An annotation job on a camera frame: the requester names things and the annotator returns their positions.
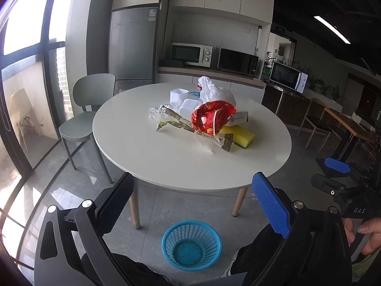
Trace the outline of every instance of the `red snack bag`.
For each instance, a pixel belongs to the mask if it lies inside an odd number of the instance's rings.
[[[236,112],[236,108],[225,101],[210,101],[200,105],[190,116],[193,128],[210,135],[217,135]]]

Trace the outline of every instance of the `white plastic container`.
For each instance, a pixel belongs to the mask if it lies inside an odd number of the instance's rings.
[[[170,103],[185,100],[188,97],[188,92],[188,90],[181,88],[171,90]]]
[[[192,99],[186,99],[184,100],[184,103],[179,109],[179,115],[186,120],[191,121],[191,114],[194,112],[194,110],[200,106],[202,103],[197,100]]]

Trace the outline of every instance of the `small white box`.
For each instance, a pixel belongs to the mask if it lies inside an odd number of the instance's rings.
[[[249,112],[236,112],[225,126],[231,127],[249,121]]]

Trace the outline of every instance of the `white microwave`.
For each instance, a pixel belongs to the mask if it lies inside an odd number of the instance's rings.
[[[172,43],[171,60],[184,61],[191,66],[210,66],[213,46]]]
[[[306,87],[308,75],[285,66],[279,62],[274,62],[269,81],[285,85],[291,89],[295,89],[300,93],[303,93],[304,88]]]

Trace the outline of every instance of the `blue clip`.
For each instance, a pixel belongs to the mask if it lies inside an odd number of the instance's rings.
[[[349,167],[349,165],[347,163],[333,159],[333,158],[325,159],[324,164],[328,168],[331,168],[333,170],[336,170],[336,171],[344,173],[344,174],[350,173],[350,171],[351,171],[351,168]]]

